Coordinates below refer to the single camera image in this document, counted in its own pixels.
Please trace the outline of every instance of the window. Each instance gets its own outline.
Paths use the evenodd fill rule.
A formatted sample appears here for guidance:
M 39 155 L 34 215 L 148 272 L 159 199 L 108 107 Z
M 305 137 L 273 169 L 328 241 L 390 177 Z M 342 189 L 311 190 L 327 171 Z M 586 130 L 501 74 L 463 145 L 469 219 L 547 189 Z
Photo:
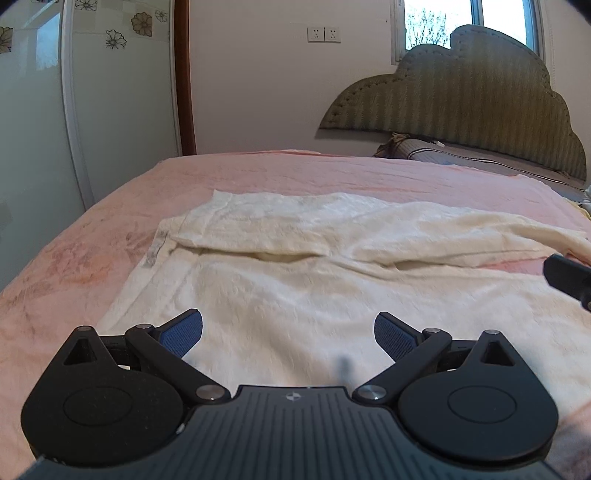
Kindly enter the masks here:
M 449 48 L 459 26 L 484 25 L 519 40 L 541 56 L 537 0 L 392 0 L 393 60 L 416 45 Z

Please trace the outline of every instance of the upholstered headboard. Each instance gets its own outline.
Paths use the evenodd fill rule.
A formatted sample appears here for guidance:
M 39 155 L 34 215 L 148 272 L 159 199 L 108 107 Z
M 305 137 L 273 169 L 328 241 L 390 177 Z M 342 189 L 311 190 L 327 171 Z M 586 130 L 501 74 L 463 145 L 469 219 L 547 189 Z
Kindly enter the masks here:
M 395 73 L 354 83 L 320 128 L 424 135 L 586 179 L 569 110 L 534 52 L 478 25 L 454 30 L 450 45 L 418 45 Z

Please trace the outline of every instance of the glass panel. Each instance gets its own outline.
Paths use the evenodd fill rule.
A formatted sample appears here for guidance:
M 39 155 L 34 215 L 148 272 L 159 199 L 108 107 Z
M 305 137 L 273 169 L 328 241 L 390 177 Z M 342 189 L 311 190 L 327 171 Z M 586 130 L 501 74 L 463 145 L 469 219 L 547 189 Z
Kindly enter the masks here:
M 0 290 L 84 212 L 61 98 L 62 2 L 0 17 Z
M 79 141 L 95 200 L 176 157 L 170 0 L 76 0 Z
M 406 48 L 433 43 L 449 48 L 449 35 L 472 23 L 470 0 L 406 0 Z
M 533 49 L 525 28 L 524 0 L 482 0 L 484 26 L 503 32 Z

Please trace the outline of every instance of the wall socket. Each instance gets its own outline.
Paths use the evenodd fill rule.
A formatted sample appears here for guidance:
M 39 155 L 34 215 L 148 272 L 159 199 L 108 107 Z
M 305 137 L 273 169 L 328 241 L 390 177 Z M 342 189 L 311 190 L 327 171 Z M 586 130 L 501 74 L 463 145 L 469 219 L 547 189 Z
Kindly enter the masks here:
M 340 30 L 339 27 L 325 27 L 324 28 L 324 41 L 331 41 L 340 43 Z
M 308 27 L 308 41 L 324 41 L 324 27 Z

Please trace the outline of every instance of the blue gripper pad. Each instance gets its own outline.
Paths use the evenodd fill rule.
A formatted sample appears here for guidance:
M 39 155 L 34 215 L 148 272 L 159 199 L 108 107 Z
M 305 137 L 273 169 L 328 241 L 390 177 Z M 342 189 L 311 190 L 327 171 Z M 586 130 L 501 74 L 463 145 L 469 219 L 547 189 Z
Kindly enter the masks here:
M 171 353 L 182 358 L 203 334 L 203 318 L 197 309 L 187 310 L 156 328 L 156 340 Z
M 375 341 L 397 362 L 423 341 L 423 334 L 388 312 L 381 312 L 374 323 Z

